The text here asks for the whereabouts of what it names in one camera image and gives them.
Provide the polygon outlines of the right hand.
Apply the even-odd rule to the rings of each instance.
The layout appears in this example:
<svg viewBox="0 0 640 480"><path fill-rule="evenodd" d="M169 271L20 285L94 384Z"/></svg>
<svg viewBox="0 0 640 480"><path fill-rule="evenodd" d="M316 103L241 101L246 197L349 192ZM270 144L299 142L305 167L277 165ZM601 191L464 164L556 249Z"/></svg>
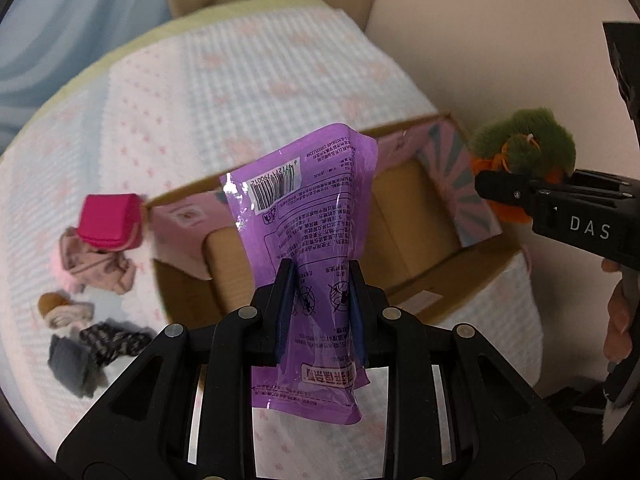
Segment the right hand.
<svg viewBox="0 0 640 480"><path fill-rule="evenodd" d="M630 323L630 307L624 294L624 282L619 281L608 300L608 328L603 343L604 356L614 364L627 359L632 350Z"/></svg>

